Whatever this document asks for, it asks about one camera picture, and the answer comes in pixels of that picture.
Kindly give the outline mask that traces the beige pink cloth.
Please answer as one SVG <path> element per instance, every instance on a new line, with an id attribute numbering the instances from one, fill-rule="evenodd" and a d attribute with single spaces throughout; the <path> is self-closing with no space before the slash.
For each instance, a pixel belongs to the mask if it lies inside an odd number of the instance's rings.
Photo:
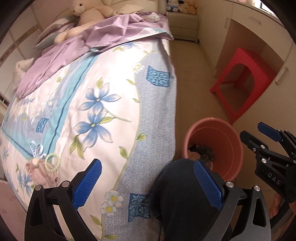
<path id="1" fill-rule="evenodd" d="M 58 171 L 48 172 L 44 162 L 44 159 L 39 158 L 28 161 L 25 165 L 27 174 L 35 185 L 40 184 L 46 188 L 58 186 L 60 179 Z"/>

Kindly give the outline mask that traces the white printed ribbon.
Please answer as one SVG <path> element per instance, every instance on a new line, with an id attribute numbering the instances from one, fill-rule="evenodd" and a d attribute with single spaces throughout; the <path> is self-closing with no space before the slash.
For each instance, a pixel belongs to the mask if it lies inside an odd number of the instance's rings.
<path id="1" fill-rule="evenodd" d="M 44 146 L 42 144 L 36 144 L 34 141 L 30 142 L 30 149 L 32 152 L 33 158 L 45 159 L 46 153 L 44 153 Z"/>

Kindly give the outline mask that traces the pink plastic bucket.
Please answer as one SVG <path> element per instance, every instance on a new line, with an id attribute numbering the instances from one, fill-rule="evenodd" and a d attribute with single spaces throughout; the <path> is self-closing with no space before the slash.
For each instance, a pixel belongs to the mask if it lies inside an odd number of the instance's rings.
<path id="1" fill-rule="evenodd" d="M 192 145 L 212 149 L 213 171 L 224 181 L 233 181 L 239 174 L 243 164 L 243 147 L 238 133 L 226 121 L 203 118 L 194 123 L 185 136 L 183 158 L 188 158 L 188 148 Z"/>

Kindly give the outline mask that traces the dark trouser leg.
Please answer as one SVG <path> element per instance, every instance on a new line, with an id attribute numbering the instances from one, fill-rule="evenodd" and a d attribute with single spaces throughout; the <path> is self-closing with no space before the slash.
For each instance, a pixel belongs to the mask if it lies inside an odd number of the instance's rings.
<path id="1" fill-rule="evenodd" d="M 151 215 L 160 221 L 164 240 L 202 240 L 220 212 L 211 206 L 195 177 L 195 162 L 180 159 L 167 164 L 149 193 Z M 224 204 L 223 179 L 206 169 L 223 191 Z"/>

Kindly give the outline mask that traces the red plastic stool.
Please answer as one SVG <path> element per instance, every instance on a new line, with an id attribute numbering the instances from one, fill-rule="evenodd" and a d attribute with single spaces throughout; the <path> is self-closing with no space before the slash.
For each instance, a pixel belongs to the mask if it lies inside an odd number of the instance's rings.
<path id="1" fill-rule="evenodd" d="M 229 82 L 226 81 L 227 75 L 237 65 L 243 66 L 241 73 L 236 79 Z M 222 94 L 220 86 L 222 84 L 232 83 L 236 88 L 243 88 L 245 82 L 250 76 L 253 76 L 253 89 L 240 109 L 238 109 L 238 111 L 233 111 L 231 109 L 230 103 L 227 102 L 226 98 Z M 213 87 L 210 89 L 210 92 L 215 93 L 218 96 L 222 102 L 222 106 L 226 109 L 226 112 L 229 115 L 229 124 L 232 125 L 259 99 L 259 97 L 265 92 L 275 77 L 276 73 L 259 56 L 259 54 L 248 49 L 237 48 L 226 68 L 219 76 Z"/>

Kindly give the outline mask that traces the floral bedspread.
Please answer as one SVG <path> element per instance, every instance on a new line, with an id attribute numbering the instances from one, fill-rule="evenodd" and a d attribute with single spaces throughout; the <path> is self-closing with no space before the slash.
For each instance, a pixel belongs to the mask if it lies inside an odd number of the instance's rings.
<path id="1" fill-rule="evenodd" d="M 86 53 L 12 99 L 1 124 L 1 164 L 22 208 L 36 186 L 25 169 L 34 141 L 59 184 L 100 160 L 102 173 L 78 209 L 97 240 L 158 240 L 147 195 L 174 157 L 176 91 L 164 44 L 145 39 Z"/>

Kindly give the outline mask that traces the cream desk cabinet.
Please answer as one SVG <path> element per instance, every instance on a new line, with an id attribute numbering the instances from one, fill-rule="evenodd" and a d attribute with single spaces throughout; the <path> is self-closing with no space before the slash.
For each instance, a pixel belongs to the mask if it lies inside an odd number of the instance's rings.
<path id="1" fill-rule="evenodd" d="M 214 77 L 237 48 L 256 52 L 274 70 L 270 93 L 295 94 L 295 43 L 280 20 L 256 7 L 257 1 L 198 1 L 198 38 Z"/>

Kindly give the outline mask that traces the white pillow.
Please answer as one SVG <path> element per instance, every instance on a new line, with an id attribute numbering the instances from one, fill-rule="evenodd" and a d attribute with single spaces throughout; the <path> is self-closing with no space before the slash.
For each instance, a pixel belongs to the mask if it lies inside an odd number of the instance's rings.
<path id="1" fill-rule="evenodd" d="M 31 66 L 34 64 L 35 59 L 26 59 L 21 60 L 16 63 L 14 72 L 13 72 L 13 80 L 12 80 L 12 91 L 13 93 L 16 92 L 18 86 L 20 85 L 20 82 L 25 75 L 25 73 L 31 68 Z"/>

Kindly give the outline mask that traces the cream nightstand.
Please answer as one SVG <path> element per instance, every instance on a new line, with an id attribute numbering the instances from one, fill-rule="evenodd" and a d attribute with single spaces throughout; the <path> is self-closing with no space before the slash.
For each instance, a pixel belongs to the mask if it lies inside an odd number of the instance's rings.
<path id="1" fill-rule="evenodd" d="M 198 42 L 199 18 L 197 15 L 168 11 L 166 17 L 174 39 Z"/>

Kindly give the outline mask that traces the purple quilt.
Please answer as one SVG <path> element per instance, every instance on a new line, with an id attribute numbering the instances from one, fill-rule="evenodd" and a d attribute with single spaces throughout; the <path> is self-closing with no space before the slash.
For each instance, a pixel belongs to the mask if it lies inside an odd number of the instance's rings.
<path id="1" fill-rule="evenodd" d="M 113 16 L 55 45 L 34 61 L 22 77 L 15 96 L 19 99 L 28 96 L 59 69 L 88 52 L 102 53 L 115 46 L 151 36 L 168 41 L 173 39 L 168 19 L 164 15 L 157 14 L 159 20 L 156 22 L 149 21 L 147 17 L 147 14 Z"/>

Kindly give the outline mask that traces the small plush toys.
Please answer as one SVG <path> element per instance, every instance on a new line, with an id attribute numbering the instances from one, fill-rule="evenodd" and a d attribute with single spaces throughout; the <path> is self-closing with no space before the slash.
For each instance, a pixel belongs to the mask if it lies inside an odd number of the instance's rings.
<path id="1" fill-rule="evenodd" d="M 168 0 L 166 3 L 166 10 L 175 13 L 196 15 L 197 9 L 198 5 L 195 0 Z"/>

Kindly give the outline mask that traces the striped pillow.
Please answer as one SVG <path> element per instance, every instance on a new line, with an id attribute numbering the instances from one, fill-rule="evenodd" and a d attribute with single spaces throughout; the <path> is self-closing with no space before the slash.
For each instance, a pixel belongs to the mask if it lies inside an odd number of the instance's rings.
<path id="1" fill-rule="evenodd" d="M 55 38 L 62 32 L 70 30 L 75 26 L 75 17 L 66 16 L 58 19 L 49 25 L 40 35 L 37 37 L 34 48 L 37 50 L 43 50 L 50 45 L 54 44 Z"/>

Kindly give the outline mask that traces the cream teddy bear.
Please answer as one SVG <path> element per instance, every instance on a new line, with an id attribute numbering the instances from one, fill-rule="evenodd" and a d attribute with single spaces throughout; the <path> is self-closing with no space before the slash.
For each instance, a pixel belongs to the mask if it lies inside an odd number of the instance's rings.
<path id="1" fill-rule="evenodd" d="M 72 15 L 78 18 L 77 26 L 60 33 L 54 40 L 61 44 L 81 39 L 89 46 L 107 46 L 145 25 L 139 15 L 143 8 L 126 1 L 71 1 Z"/>

